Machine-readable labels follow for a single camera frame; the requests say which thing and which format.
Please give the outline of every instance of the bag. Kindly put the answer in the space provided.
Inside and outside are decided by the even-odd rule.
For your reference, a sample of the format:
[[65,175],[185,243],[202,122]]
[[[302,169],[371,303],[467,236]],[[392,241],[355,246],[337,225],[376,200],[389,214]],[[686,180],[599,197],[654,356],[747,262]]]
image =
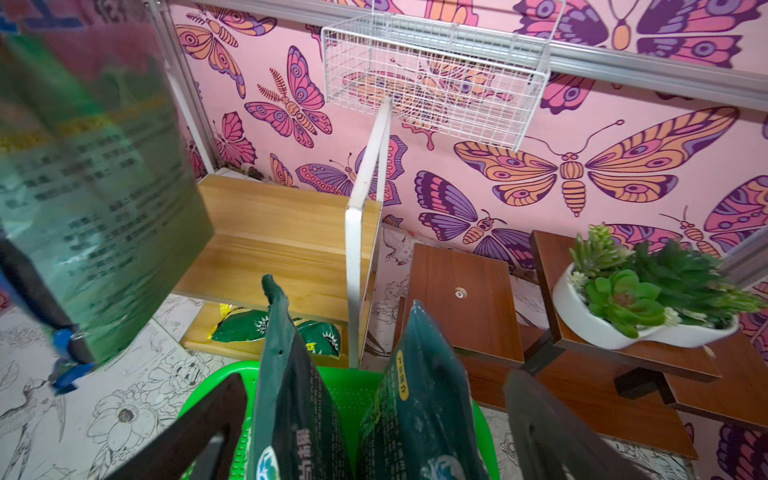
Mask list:
[[152,54],[78,77],[39,37],[0,40],[0,283],[51,327],[61,391],[131,344],[213,236]]
[[352,469],[333,405],[288,314],[288,298],[262,278],[269,323],[253,406],[246,478],[351,480]]
[[[214,342],[259,342],[266,336],[269,315],[264,310],[253,310],[240,306],[220,305],[222,320],[208,338]],[[311,355],[338,359],[341,353],[341,333],[333,324],[294,318]]]
[[464,366],[415,301],[363,417],[357,480],[489,478],[472,410]]

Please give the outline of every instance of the green plastic basket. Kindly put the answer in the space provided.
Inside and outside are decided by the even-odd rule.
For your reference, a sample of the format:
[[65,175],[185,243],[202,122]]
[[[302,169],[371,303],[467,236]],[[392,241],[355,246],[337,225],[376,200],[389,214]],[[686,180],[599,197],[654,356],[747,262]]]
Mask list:
[[[376,389],[381,382],[382,374],[376,372],[365,372],[354,369],[333,369],[329,367],[317,367],[320,376],[326,384],[331,394],[333,402],[339,409],[341,415],[341,428],[344,434],[347,452],[352,465],[355,465],[357,459],[357,434],[362,421],[362,416],[371,405]],[[241,480],[245,477],[246,453],[248,446],[248,435],[250,434],[250,420],[253,412],[253,402],[256,398],[256,384],[259,379],[258,362],[238,362],[225,366],[213,375],[205,379],[190,395],[187,402],[181,408],[182,416],[187,410],[191,409],[205,395],[213,390],[216,385],[221,383],[232,373],[239,373],[243,377],[245,390],[248,393],[248,406],[243,421],[243,434],[240,436],[240,444],[235,451],[235,457],[232,460],[232,469],[230,470],[230,480]],[[493,448],[493,438],[491,429],[485,416],[477,406],[472,402],[475,418],[475,432],[477,435],[478,450],[480,456],[485,462],[488,473],[492,480],[499,480],[498,463],[496,461],[496,451]]]

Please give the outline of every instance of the shelf board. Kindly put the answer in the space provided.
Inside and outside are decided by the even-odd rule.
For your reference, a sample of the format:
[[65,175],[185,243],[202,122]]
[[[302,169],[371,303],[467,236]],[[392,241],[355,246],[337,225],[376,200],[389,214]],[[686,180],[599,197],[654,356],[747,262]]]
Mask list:
[[[272,273],[290,299],[291,315],[347,321],[346,197],[218,175],[208,175],[200,193],[215,235],[175,293],[264,310],[261,277]],[[366,201],[363,288],[380,212],[380,202]]]

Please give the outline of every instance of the wooden board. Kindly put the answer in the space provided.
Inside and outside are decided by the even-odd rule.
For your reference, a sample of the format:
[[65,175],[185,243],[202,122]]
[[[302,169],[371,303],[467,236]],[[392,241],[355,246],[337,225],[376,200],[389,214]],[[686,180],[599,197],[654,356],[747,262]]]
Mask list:
[[[347,321],[346,197],[208,175],[200,192],[215,236],[174,289],[218,303],[266,309],[261,277],[274,275],[294,316]],[[381,203],[366,202],[365,288]]]
[[711,382],[720,378],[717,367],[704,348],[684,349],[657,342],[639,342],[621,350],[607,350],[584,341],[563,322],[551,299],[554,285],[572,262],[568,248],[574,246],[574,239],[535,230],[531,234],[531,246],[537,259],[536,270],[541,295],[556,346],[609,362],[622,362],[699,382]]
[[[466,298],[455,295],[457,288]],[[522,365],[507,263],[417,243],[406,309],[414,300],[421,300],[457,353]]]
[[662,397],[675,409],[768,432],[768,367],[741,332],[708,345],[723,378],[701,383],[665,375]]
[[[543,333],[532,326],[518,328],[524,349]],[[472,398],[480,405],[504,410],[502,389],[510,368],[467,356],[459,358],[467,369]],[[597,433],[697,458],[680,418],[664,405],[658,392],[638,400],[616,393],[614,377],[630,368],[567,351],[535,378]]]
[[[219,304],[206,302],[195,317],[192,325],[181,339],[181,345],[195,352],[212,353],[237,360],[261,360],[264,341],[259,342],[214,342],[208,336],[216,330],[221,322]],[[320,366],[347,367],[349,365],[349,346],[347,345],[348,330],[346,325],[339,325],[341,333],[342,352],[339,359],[323,356],[313,356],[315,363]]]

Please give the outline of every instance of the dark green bag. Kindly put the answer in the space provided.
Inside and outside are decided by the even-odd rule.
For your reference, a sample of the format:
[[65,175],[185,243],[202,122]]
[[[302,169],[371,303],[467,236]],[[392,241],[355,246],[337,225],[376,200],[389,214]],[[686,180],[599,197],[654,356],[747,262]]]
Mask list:
[[339,412],[288,314],[288,298],[271,275],[266,343],[253,406],[247,478],[351,480]]
[[363,417],[358,480],[488,478],[464,366],[416,301]]

